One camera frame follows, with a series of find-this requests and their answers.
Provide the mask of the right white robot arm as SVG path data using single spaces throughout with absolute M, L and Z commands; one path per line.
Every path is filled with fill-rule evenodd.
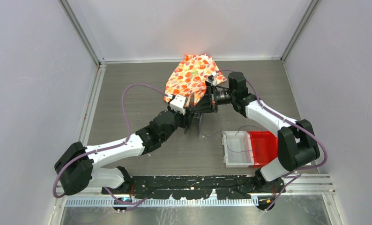
M 267 106 L 257 92 L 250 93 L 250 83 L 242 72 L 228 75 L 229 87 L 223 90 L 208 83 L 202 100 L 191 108 L 192 112 L 214 113 L 219 105 L 231 104 L 242 116 L 254 120 L 277 137 L 277 157 L 255 173 L 255 187 L 269 191 L 274 180 L 320 157 L 319 142 L 311 122 L 292 120 Z

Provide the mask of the black cable spool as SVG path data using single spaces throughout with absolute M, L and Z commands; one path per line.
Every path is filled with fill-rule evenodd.
M 203 114 L 200 113 L 199 111 L 196 111 L 196 112 L 192 111 L 193 108 L 195 107 L 194 93 L 189 96 L 188 100 L 189 102 L 187 103 L 186 108 L 185 108 L 184 134 L 186 135 L 191 128 L 196 127 L 197 137 L 200 137 L 202 135 L 201 134 L 201 121 L 203 118 Z

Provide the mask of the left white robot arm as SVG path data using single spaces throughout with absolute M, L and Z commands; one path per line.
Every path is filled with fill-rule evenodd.
M 107 187 L 126 194 L 131 188 L 127 171 L 122 167 L 107 169 L 106 165 L 157 150 L 178 128 L 188 130 L 193 116 L 189 109 L 184 113 L 169 109 L 126 138 L 100 145 L 71 144 L 54 165 L 54 196 L 75 195 L 91 187 Z

